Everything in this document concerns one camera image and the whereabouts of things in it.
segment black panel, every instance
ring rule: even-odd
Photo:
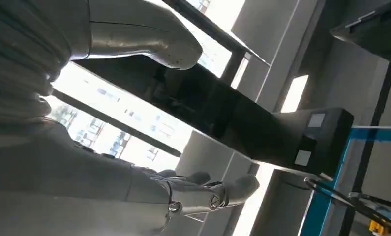
[[[199,65],[178,71],[143,57],[78,63],[252,160],[300,175],[334,174],[353,121],[343,109],[272,114]],[[324,122],[310,128],[316,112]],[[309,164],[295,164],[299,150],[312,153]]]

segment white robot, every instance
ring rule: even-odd
[[[254,176],[207,184],[108,158],[47,119],[69,60],[144,54],[189,69],[202,48],[144,0],[0,0],[0,236],[149,236],[176,215],[242,204]]]

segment black device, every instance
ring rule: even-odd
[[[332,29],[331,34],[391,61],[391,2]]]
[[[200,65],[178,71],[145,57],[78,63],[253,161],[307,177],[333,178],[353,123],[340,108],[268,112]]]

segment yellow object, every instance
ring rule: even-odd
[[[379,235],[388,235],[389,231],[387,228],[383,227],[382,225],[376,223],[375,221],[370,221],[369,230],[371,232],[375,232]]]

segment white label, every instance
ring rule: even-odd
[[[294,164],[300,165],[300,166],[307,166],[308,161],[310,160],[310,157],[311,157],[310,151],[299,150],[297,153],[297,157],[295,158]]]
[[[322,114],[313,114],[311,116],[310,123],[308,123],[308,127],[314,127],[314,128],[321,127],[321,125],[323,124],[325,116],[326,116],[326,114],[324,114],[324,113],[322,113]]]

